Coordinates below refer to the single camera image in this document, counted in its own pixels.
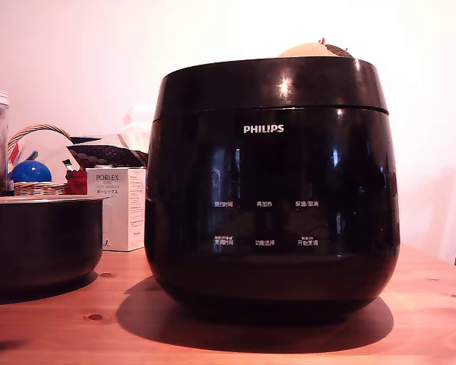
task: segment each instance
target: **rice cooker lid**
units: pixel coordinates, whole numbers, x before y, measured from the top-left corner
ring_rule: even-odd
[[[305,106],[388,114],[374,65],[344,57],[283,57],[198,65],[168,74],[154,120],[207,111]]]

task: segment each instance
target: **philips logo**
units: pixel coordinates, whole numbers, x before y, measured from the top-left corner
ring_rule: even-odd
[[[244,125],[243,133],[282,133],[283,124],[269,124],[269,125]]]

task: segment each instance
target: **pot rim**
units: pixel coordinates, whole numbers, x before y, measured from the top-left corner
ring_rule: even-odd
[[[63,202],[97,202],[108,199],[108,196],[95,195],[30,195],[0,196],[0,204],[35,204]]]

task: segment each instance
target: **black pot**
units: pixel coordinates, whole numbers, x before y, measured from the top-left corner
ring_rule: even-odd
[[[0,294],[65,284],[100,261],[103,198],[0,198]]]
[[[149,156],[147,258],[162,288],[195,312],[328,320],[388,283],[397,182],[368,62],[255,59],[173,72]]]

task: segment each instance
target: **red item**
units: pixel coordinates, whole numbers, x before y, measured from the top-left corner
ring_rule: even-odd
[[[88,193],[88,175],[86,171],[68,171],[66,173],[64,193],[69,195],[86,195]]]
[[[15,159],[17,158],[18,152],[19,152],[19,150],[18,150],[18,143],[16,143],[16,144],[15,144],[15,147],[14,147],[14,149],[12,150],[12,153],[11,153],[11,155],[10,155],[10,159],[9,159],[12,163],[15,162]]]

